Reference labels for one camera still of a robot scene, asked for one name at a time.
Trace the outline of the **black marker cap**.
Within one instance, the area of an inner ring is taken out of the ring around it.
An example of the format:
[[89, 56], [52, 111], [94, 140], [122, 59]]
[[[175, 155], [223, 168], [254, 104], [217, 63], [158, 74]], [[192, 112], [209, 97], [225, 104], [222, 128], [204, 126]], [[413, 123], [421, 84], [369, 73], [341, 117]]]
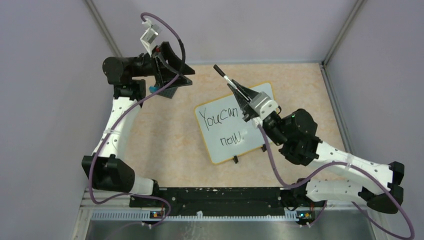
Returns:
[[226, 76], [226, 74], [222, 71], [222, 69], [217, 65], [214, 64], [213, 65], [213, 69], [222, 77], [224, 78]]

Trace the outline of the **yellow framed whiteboard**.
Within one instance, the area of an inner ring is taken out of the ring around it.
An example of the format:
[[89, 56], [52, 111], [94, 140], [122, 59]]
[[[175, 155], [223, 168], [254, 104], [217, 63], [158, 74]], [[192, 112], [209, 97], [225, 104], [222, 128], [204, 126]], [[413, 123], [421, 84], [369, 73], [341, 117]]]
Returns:
[[194, 116], [213, 164], [231, 161], [265, 144], [260, 130], [243, 120], [233, 94], [197, 105]]

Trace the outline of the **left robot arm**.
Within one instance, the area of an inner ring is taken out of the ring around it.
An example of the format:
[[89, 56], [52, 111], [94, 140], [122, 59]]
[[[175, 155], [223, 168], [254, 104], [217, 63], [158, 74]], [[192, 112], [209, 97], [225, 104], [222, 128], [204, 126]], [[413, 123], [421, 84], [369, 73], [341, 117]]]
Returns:
[[185, 62], [184, 44], [178, 42], [182, 57], [178, 57], [169, 42], [153, 47], [149, 53], [135, 57], [108, 57], [102, 71], [113, 87], [110, 116], [102, 137], [91, 155], [82, 158], [81, 165], [91, 190], [141, 195], [149, 207], [160, 202], [153, 179], [138, 176], [125, 162], [125, 151], [134, 120], [149, 99], [145, 77], [154, 77], [157, 88], [150, 97], [166, 90], [192, 85], [187, 77], [195, 70]]

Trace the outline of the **black white marker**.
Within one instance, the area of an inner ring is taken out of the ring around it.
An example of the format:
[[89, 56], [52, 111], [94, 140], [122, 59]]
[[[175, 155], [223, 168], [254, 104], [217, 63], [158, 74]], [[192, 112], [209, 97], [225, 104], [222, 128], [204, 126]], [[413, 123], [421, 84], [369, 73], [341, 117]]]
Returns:
[[236, 92], [238, 92], [247, 102], [250, 102], [252, 99], [248, 96], [248, 94], [242, 90], [241, 88], [239, 88], [235, 82], [230, 79], [227, 75], [225, 77], [223, 77], [227, 83], [229, 84], [230, 87], [232, 87], [233, 89], [236, 90]]

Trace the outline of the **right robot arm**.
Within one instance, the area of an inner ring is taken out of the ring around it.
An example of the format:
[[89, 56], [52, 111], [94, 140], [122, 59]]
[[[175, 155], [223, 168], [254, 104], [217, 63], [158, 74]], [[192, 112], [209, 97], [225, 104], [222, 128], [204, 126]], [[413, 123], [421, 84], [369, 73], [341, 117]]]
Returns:
[[305, 109], [281, 117], [281, 107], [267, 93], [233, 79], [228, 79], [227, 85], [241, 108], [243, 120], [260, 130], [266, 146], [274, 143], [286, 160], [314, 168], [314, 174], [327, 170], [342, 177], [328, 181], [308, 176], [296, 183], [284, 183], [284, 188], [293, 191], [297, 205], [331, 200], [366, 204], [385, 214], [400, 210], [404, 199], [402, 163], [375, 163], [337, 149], [316, 136], [318, 125]]

